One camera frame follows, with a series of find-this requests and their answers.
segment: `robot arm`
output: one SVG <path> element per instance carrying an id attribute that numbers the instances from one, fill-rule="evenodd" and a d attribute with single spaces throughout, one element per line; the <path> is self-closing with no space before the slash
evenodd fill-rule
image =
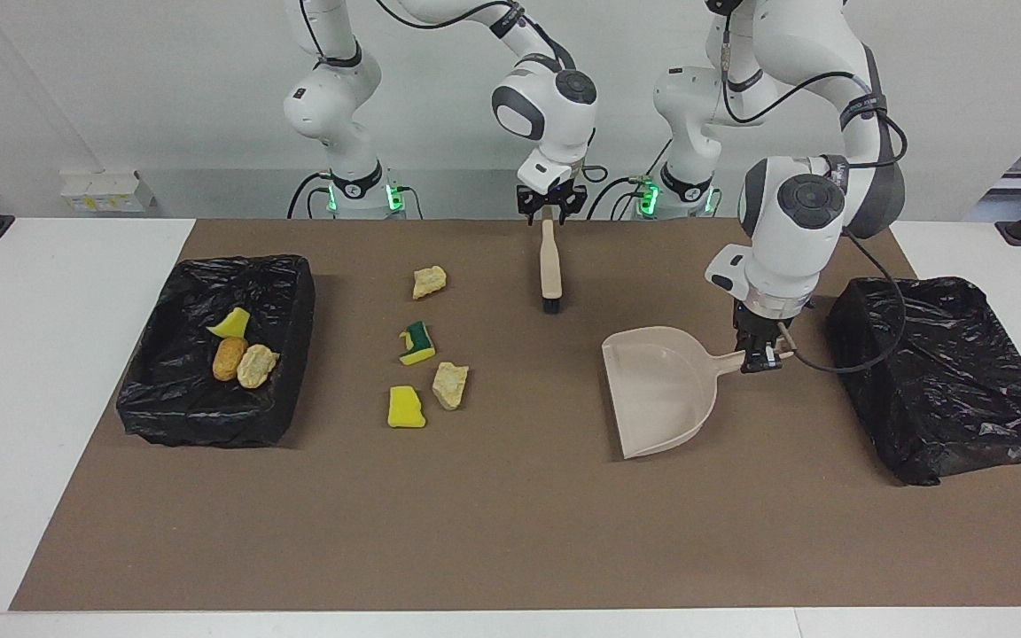
<path id="1" fill-rule="evenodd" d="M 284 0 L 284 5 L 295 41 L 318 58 L 283 102 L 286 119 L 328 150 L 338 210 L 382 218 L 394 207 L 386 168 L 369 132 L 352 120 L 380 86 L 380 65 L 353 37 L 345 0 Z"/>
<path id="2" fill-rule="evenodd" d="M 427 23 L 443 23 L 477 7 L 475 0 L 400 0 Z M 519 62 L 494 89 L 491 109 L 503 130 L 538 143 L 519 168 L 519 180 L 546 195 L 571 182 L 596 118 L 593 81 L 517 3 L 487 7 L 468 17 L 485 24 Z"/>
<path id="3" fill-rule="evenodd" d="M 843 230 L 868 238 L 904 207 L 904 178 L 892 153 L 876 62 L 848 28 L 842 5 L 843 0 L 709 0 L 713 11 L 729 16 L 724 23 L 729 29 L 721 33 L 724 20 L 717 19 L 709 38 L 713 61 L 714 44 L 720 45 L 720 71 L 697 73 L 703 86 L 712 85 L 713 73 L 720 76 L 714 94 L 697 90 L 703 111 L 712 114 L 701 120 L 701 134 L 677 149 L 684 160 L 669 156 L 662 171 L 665 182 L 677 178 L 677 170 L 689 170 L 683 179 L 710 178 L 711 156 L 718 156 L 710 152 L 710 126 L 762 120 L 751 116 L 774 100 L 758 104 L 750 93 L 770 93 L 769 78 L 803 86 L 838 109 L 845 156 L 766 158 L 756 164 L 746 175 L 738 211 L 752 245 L 727 246 L 707 272 L 710 282 L 737 299 L 745 373 L 781 366 L 774 352 L 778 323 L 788 325 L 810 301 Z M 678 114 L 685 109 L 666 110 L 669 121 L 675 117 L 674 132 L 686 130 Z"/>

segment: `sponge piece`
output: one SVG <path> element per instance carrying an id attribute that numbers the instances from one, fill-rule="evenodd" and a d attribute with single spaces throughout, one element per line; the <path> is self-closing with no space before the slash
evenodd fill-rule
<path id="1" fill-rule="evenodd" d="M 388 389 L 388 425 L 393 428 L 423 428 L 428 425 L 420 411 L 417 388 L 394 386 Z"/>
<path id="2" fill-rule="evenodd" d="M 433 394 L 443 408 L 459 407 L 459 403 L 463 402 L 463 388 L 467 384 L 467 371 L 470 371 L 470 367 L 457 366 L 448 360 L 439 364 L 436 380 L 433 381 Z"/>
<path id="3" fill-rule="evenodd" d="M 250 312 L 243 310 L 242 307 L 236 307 L 234 310 L 231 310 L 231 313 L 227 314 L 223 322 L 207 328 L 207 331 L 210 331 L 211 335 L 220 339 L 243 339 L 243 336 L 246 334 L 246 324 L 250 320 Z"/>
<path id="4" fill-rule="evenodd" d="M 404 340 L 405 347 L 408 348 L 404 354 L 400 355 L 400 363 L 411 366 L 412 363 L 420 363 L 436 356 L 436 345 L 428 335 L 428 327 L 423 322 L 417 322 L 405 328 L 400 333 L 400 338 Z"/>
<path id="5" fill-rule="evenodd" d="M 412 299 L 425 298 L 447 287 L 447 273 L 438 265 L 414 272 L 414 275 L 417 278 L 417 286 L 412 288 Z"/>

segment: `beige dustpan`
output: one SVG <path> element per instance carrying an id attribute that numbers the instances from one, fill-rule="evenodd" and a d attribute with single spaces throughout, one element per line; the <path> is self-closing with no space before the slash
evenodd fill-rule
<path id="1" fill-rule="evenodd" d="M 641 328 L 601 344 L 625 459 L 692 439 L 716 405 L 717 380 L 742 366 L 742 352 L 709 354 L 676 328 Z"/>

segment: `plastic bag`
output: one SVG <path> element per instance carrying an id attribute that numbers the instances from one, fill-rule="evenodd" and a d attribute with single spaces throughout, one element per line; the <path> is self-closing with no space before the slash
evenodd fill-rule
<path id="1" fill-rule="evenodd" d="M 1021 355 L 979 288 L 963 279 L 901 280 L 908 327 L 892 355 L 842 375 L 884 464 L 909 485 L 1021 463 Z M 827 320 L 836 366 L 891 344 L 900 304 L 882 279 L 852 280 Z"/>
<path id="2" fill-rule="evenodd" d="M 251 314 L 250 344 L 279 352 L 258 389 L 211 376 L 220 339 L 207 332 L 234 307 Z M 182 261 L 167 276 L 117 395 L 126 433 L 162 445 L 279 443 L 294 416 L 312 335 L 306 258 Z"/>

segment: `sponge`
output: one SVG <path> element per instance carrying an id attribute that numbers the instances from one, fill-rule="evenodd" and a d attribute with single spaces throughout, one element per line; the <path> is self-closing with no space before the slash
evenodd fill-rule
<path id="1" fill-rule="evenodd" d="M 388 389 L 388 425 L 393 428 L 423 428 L 428 425 L 420 411 L 417 388 L 394 386 Z"/>
<path id="2" fill-rule="evenodd" d="M 231 313 L 227 314 L 223 322 L 207 328 L 207 331 L 210 331 L 211 335 L 220 339 L 243 339 L 243 336 L 246 334 L 246 324 L 250 320 L 250 312 L 243 310 L 242 307 L 236 307 L 234 310 L 231 310 Z"/>
<path id="3" fill-rule="evenodd" d="M 405 366 L 436 356 L 436 346 L 433 344 L 433 339 L 428 336 L 428 327 L 425 323 L 417 322 L 405 328 L 404 332 L 400 333 L 400 338 L 408 348 L 407 352 L 400 355 L 400 363 L 404 363 Z"/>

